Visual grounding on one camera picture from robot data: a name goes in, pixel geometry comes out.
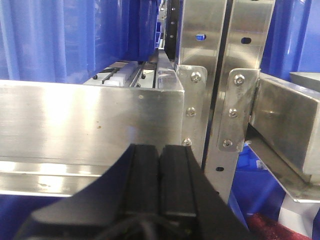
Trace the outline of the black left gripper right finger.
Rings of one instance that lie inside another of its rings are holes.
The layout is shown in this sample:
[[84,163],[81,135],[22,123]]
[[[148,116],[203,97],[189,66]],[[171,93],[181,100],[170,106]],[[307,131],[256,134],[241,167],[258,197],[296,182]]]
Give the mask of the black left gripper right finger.
[[251,240],[253,235],[222,200],[190,147],[166,145],[159,160],[160,212],[188,240]]

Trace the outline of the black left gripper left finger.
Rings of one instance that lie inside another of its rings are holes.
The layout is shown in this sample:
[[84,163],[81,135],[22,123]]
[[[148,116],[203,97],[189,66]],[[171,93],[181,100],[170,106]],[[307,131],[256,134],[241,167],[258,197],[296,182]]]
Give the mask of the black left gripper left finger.
[[159,220],[158,151],[130,145],[84,189],[33,211],[17,240],[155,240]]

